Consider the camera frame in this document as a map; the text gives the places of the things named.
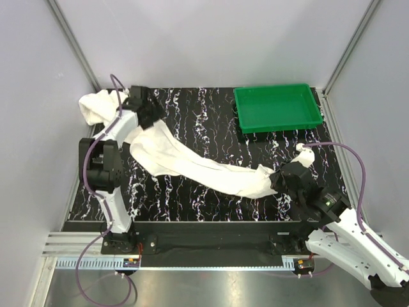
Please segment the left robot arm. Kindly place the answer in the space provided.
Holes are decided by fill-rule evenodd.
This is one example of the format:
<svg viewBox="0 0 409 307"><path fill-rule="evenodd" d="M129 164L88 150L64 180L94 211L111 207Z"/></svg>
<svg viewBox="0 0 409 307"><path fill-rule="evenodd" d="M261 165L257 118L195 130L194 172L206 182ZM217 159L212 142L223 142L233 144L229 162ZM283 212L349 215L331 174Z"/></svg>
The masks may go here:
<svg viewBox="0 0 409 307"><path fill-rule="evenodd" d="M79 142L79 179L97 198L107 221L107 231L119 235L129 233L132 220L121 193L120 148L161 119L162 107L151 96L150 88L131 86L124 91L87 94L79 99L79 108L87 124L104 125L103 130Z"/></svg>

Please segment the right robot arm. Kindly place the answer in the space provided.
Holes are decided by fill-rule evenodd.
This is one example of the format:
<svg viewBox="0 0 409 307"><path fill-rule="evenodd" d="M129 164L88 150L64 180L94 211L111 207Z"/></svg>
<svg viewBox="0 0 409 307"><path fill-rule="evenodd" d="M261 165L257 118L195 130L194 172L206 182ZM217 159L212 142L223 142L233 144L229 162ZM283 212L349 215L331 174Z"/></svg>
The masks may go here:
<svg viewBox="0 0 409 307"><path fill-rule="evenodd" d="M288 234L271 235L272 253L317 254L361 282L380 306L408 306L408 259L370 230L341 192L319 186L300 162L283 164L270 181L300 215Z"/></svg>

